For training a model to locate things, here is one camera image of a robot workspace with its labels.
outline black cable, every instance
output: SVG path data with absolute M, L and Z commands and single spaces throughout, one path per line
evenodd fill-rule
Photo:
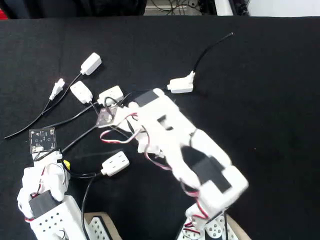
M 87 197 L 88 197 L 88 193 L 89 193 L 89 190 L 90 190 L 90 187 L 92 185 L 92 183 L 94 182 L 94 180 L 97 178 L 97 177 L 100 177 L 102 176 L 102 173 L 99 172 L 98 174 L 96 174 L 93 178 L 90 179 L 89 183 L 88 183 L 88 186 L 86 187 L 86 190 L 85 190 L 85 193 L 84 193 L 84 196 L 83 196 L 83 200 L 82 200 L 82 205 L 81 205 L 81 224 L 82 224 L 82 229 L 83 229 L 83 232 L 84 232 L 84 235 L 86 237 L 87 240 L 90 240 L 89 238 L 89 235 L 87 233 L 87 230 L 86 230 L 86 226 L 85 226 L 85 207 L 86 207 L 86 200 L 87 200 Z
M 194 73 L 196 72 L 197 67 L 198 67 L 201 59 L 206 55 L 206 53 L 207 53 L 209 50 L 211 50 L 214 46 L 218 45 L 219 43 L 223 42 L 224 40 L 226 40 L 227 38 L 229 38 L 229 37 L 231 37 L 231 36 L 233 36 L 233 35 L 234 35 L 234 33 L 233 33 L 233 32 L 230 32 L 230 33 L 228 33 L 227 35 L 225 35 L 223 38 L 221 38 L 220 40 L 218 40 L 218 41 L 216 41 L 215 43 L 209 45 L 209 46 L 200 54 L 200 56 L 198 57 L 195 65 L 194 65 L 194 67 L 193 67 L 193 72 L 194 72 Z
M 167 10 L 167 9 L 163 9 L 163 8 L 160 8 L 155 2 L 154 0 L 151 0 L 152 4 L 157 8 L 159 9 L 160 11 L 162 12 L 169 12 L 170 10 Z
M 228 223 L 227 223 L 227 212 L 224 211 L 223 213 L 223 217 L 224 217 L 224 229 L 225 229 L 225 240 L 229 240 L 228 239 Z
M 48 128 L 53 128 L 53 127 L 56 127 L 56 126 L 60 126 L 60 125 L 63 125 L 63 124 L 66 124 L 68 122 L 71 122 L 72 120 L 76 119 L 77 117 L 81 116 L 82 114 L 84 114 L 87 110 L 89 110 L 90 108 L 92 108 L 92 106 L 87 106 L 85 109 L 83 109 L 81 112 L 79 112 L 78 114 L 76 114 L 75 116 L 67 119 L 67 120 L 64 120 L 64 121 L 60 121 L 60 122 L 57 122 L 57 123 L 54 123 L 54 124 L 51 124 L 51 125 L 48 125 L 48 126 L 44 126 L 43 129 L 48 129 Z
M 110 107 L 107 105 L 107 99 L 111 99 L 117 105 L 117 108 L 119 106 L 119 103 L 117 100 L 115 100 L 113 97 L 110 97 L 110 96 L 107 96 L 104 99 L 104 107 L 105 107 L 106 111 L 108 112 L 108 114 L 111 115 L 111 120 L 113 121 L 115 118 L 115 115 L 111 112 Z
M 40 153 L 43 153 L 43 151 L 40 151 L 40 152 L 35 156 L 35 158 L 33 159 L 33 161 L 34 161 L 34 162 L 38 162 L 38 161 L 44 159 L 46 156 L 52 154 L 53 152 L 55 152 L 55 151 L 57 151 L 57 150 L 59 150 L 58 147 L 53 148 L 53 149 L 51 149 L 50 151 L 48 151 L 46 154 L 43 154 L 42 156 L 39 157 Z
M 99 112 L 98 109 L 96 108 L 96 106 L 92 103 L 92 101 L 89 102 L 91 104 L 91 106 L 93 107 L 95 113 L 99 116 Z
M 69 170 L 69 168 L 66 166 L 63 160 L 61 160 L 61 164 L 63 165 L 64 169 L 70 174 L 70 176 L 75 179 L 91 179 L 98 174 L 96 172 L 87 172 L 87 173 L 73 172 Z
M 32 122 L 30 122 L 27 126 L 22 128 L 21 130 L 13 133 L 11 135 L 5 136 L 4 139 L 8 139 L 8 138 L 11 138 L 11 137 L 19 134 L 19 133 L 22 133 L 23 131 L 27 130 L 30 126 L 32 126 L 36 121 L 38 121 L 39 118 L 41 118 L 41 116 L 43 115 L 44 111 L 46 110 L 46 108 L 48 107 L 50 102 L 51 102 L 51 100 L 49 99 L 49 101 L 46 103 L 44 109 L 41 111 L 41 113 Z
M 129 97 L 133 92 L 129 92 L 127 95 L 124 96 L 124 98 L 121 100 L 121 102 L 119 103 L 119 106 L 122 106 L 122 103 L 127 99 L 127 97 Z
M 82 133 L 80 136 L 78 136 L 75 140 L 73 140 L 68 146 L 66 146 L 64 149 L 62 149 L 61 153 L 63 154 L 65 151 L 67 151 L 69 148 L 71 148 L 75 143 L 77 143 L 79 140 L 81 140 L 83 137 L 85 137 L 87 134 L 92 132 L 97 126 L 94 125 L 89 130 Z
M 46 112 L 50 111 L 51 109 L 53 109 L 55 106 L 57 106 L 62 99 L 66 96 L 67 92 L 69 91 L 70 87 L 72 86 L 72 84 L 74 84 L 74 82 L 81 76 L 82 74 L 79 73 L 73 80 L 72 82 L 69 84 L 69 86 L 67 87 L 67 89 L 64 91 L 63 95 L 51 106 L 49 107 L 47 110 L 43 111 L 42 114 L 45 114 Z

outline white perforated bracket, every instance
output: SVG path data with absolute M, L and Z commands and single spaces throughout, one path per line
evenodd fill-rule
M 222 236 L 223 230 L 216 220 L 212 220 L 211 222 L 207 223 L 204 229 L 209 237 L 213 239 L 218 239 Z
M 94 238 L 91 238 L 90 240 L 110 240 L 107 230 L 105 229 L 105 225 L 99 217 L 93 217 L 89 227 L 94 233 Z
M 222 240 L 226 240 L 226 229 L 225 229 L 225 218 L 224 215 L 218 216 L 216 219 L 217 224 L 221 227 L 222 229 Z M 235 232 L 232 230 L 230 225 L 227 223 L 227 232 L 228 232 L 228 240 L 239 240 L 238 237 L 236 236 Z

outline white wall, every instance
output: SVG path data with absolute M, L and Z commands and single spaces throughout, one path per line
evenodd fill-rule
M 256 17 L 320 16 L 320 0 L 250 0 L 248 11 Z

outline white outlet adapter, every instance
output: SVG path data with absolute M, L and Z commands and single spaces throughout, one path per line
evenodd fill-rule
M 121 91 L 120 87 L 118 85 L 116 85 L 116 86 L 114 86 L 112 88 L 109 88 L 108 90 L 105 90 L 105 91 L 103 91 L 102 93 L 99 94 L 99 98 L 97 100 L 98 104 L 103 105 L 105 107 L 105 99 L 106 99 L 106 97 L 113 98 L 114 100 L 119 102 L 122 99 L 124 99 L 124 94 Z M 110 105 L 115 103 L 110 98 L 106 99 L 106 105 L 107 106 L 110 106 Z
M 92 101 L 93 95 L 82 81 L 77 81 L 70 87 L 70 90 L 81 103 L 88 104 Z
M 102 163 L 101 173 L 109 177 L 129 166 L 129 160 L 123 151 L 119 151 Z

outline yellow component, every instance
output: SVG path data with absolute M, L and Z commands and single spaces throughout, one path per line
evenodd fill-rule
M 70 170 L 70 162 L 63 160 L 63 163 L 65 164 L 66 168 Z

